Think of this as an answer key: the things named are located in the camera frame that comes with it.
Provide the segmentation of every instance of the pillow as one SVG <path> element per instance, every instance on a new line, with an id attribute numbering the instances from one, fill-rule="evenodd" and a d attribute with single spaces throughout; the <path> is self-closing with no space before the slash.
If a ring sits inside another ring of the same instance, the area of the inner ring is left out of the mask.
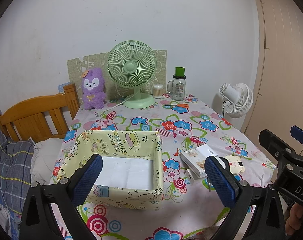
<path id="1" fill-rule="evenodd" d="M 31 162 L 31 182 L 49 184 L 62 143 L 63 139 L 49 138 L 35 144 Z"/>

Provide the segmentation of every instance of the wooden bed headboard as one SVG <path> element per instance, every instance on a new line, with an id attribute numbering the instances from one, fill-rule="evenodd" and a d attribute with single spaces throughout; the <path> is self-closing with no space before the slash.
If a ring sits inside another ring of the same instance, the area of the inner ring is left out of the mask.
<path id="1" fill-rule="evenodd" d="M 3 115 L 0 114 L 1 131 L 14 141 L 19 141 L 14 126 L 22 140 L 32 137 L 35 142 L 40 142 L 51 137 L 65 138 L 68 126 L 61 108 L 67 106 L 74 119 L 80 105 L 75 84 L 64 86 L 64 92 L 64 94 L 27 99 L 12 106 Z M 46 111 L 50 113 L 57 134 L 53 135 L 49 128 L 44 115 Z"/>

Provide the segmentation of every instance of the green desk fan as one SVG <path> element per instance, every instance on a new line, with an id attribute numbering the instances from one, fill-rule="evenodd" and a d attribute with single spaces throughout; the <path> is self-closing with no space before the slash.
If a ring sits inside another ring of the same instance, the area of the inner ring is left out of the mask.
<path id="1" fill-rule="evenodd" d="M 155 99 L 141 93 L 140 88 L 154 76 L 156 64 L 152 49 L 139 41 L 124 41 L 110 51 L 106 64 L 110 78 L 116 85 L 134 89 L 134 94 L 125 98 L 124 106 L 138 109 L 155 103 Z"/>

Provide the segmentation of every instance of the fan hub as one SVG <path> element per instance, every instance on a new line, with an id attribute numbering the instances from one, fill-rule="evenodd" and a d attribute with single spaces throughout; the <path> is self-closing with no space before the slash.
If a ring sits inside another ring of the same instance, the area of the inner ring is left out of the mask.
<path id="1" fill-rule="evenodd" d="M 127 63 L 124 64 L 124 70 L 127 73 L 133 73 L 137 68 L 137 64 L 133 61 L 129 61 Z"/>

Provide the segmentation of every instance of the fan grille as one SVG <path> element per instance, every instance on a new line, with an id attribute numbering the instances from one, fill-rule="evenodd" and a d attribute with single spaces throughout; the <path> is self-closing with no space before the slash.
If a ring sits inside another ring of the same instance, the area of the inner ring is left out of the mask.
<path id="1" fill-rule="evenodd" d="M 135 88 L 146 84 L 154 76 L 156 64 L 155 54 L 146 44 L 124 41 L 110 51 L 106 66 L 116 84 Z"/>
<path id="2" fill-rule="evenodd" d="M 237 84 L 233 88 L 240 92 L 239 100 L 231 104 L 226 113 L 232 118 L 239 118 L 246 114 L 253 104 L 253 92 L 246 84 Z"/>

